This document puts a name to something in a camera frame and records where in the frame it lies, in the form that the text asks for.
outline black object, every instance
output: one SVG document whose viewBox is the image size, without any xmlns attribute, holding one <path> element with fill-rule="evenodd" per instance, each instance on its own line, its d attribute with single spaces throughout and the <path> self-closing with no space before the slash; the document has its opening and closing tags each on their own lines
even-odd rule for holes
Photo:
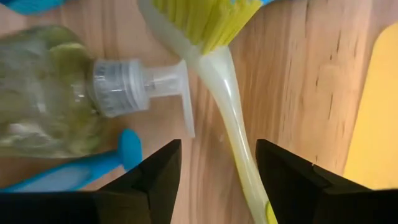
<svg viewBox="0 0 398 224">
<path fill-rule="evenodd" d="M 278 224 L 398 223 L 398 190 L 367 189 L 266 140 L 256 157 Z"/>
<path fill-rule="evenodd" d="M 0 194 L 0 223 L 169 224 L 180 169 L 174 140 L 96 192 Z"/>
</svg>

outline yellow bristles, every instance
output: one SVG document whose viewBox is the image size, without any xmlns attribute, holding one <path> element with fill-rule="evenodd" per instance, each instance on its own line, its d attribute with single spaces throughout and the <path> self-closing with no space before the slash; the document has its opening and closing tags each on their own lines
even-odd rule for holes
<svg viewBox="0 0 398 224">
<path fill-rule="evenodd" d="M 256 11 L 260 0 L 153 0 L 154 6 L 207 54 L 228 45 Z"/>
</svg>

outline clear plastic bottle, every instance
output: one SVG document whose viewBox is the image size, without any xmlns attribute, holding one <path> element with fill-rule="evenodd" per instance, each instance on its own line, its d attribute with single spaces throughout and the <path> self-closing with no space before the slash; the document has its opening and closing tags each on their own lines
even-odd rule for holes
<svg viewBox="0 0 398 224">
<path fill-rule="evenodd" d="M 0 156 L 95 154 L 104 119 L 181 95 L 194 136 L 187 68 L 95 60 L 69 29 L 41 26 L 0 38 Z"/>
</svg>

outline countertop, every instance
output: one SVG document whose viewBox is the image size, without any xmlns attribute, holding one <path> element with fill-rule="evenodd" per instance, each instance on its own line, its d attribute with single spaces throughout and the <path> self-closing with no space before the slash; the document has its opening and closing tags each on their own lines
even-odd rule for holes
<svg viewBox="0 0 398 224">
<path fill-rule="evenodd" d="M 263 7 L 231 44 L 244 120 L 252 151 L 268 139 L 328 170 L 342 174 L 377 35 L 398 21 L 395 0 L 294 0 Z M 146 27 L 135 0 L 70 1 L 43 16 L 24 17 L 0 6 L 0 34 L 34 24 L 74 30 L 101 58 L 140 58 L 147 66 L 178 58 Z M 111 139 L 132 128 L 145 157 L 182 139 L 182 176 L 173 223 L 252 223 L 228 137 L 215 102 L 190 74 L 197 137 L 185 134 L 181 101 L 152 102 L 150 111 L 111 121 Z M 2 186 L 64 160 L 0 159 Z M 87 189 L 121 175 L 121 169 Z"/>
</svg>

